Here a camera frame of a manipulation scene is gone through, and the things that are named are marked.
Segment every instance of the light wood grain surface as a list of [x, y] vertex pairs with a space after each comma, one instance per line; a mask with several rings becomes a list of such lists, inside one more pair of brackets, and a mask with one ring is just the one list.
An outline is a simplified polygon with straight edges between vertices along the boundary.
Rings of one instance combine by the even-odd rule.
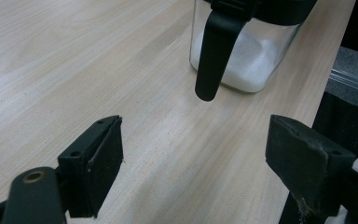
[[319, 0], [264, 90], [205, 103], [193, 0], [0, 0], [0, 202], [120, 115], [117, 180], [97, 219], [69, 223], [277, 223], [287, 189], [265, 163], [269, 116], [312, 124], [353, 4]]

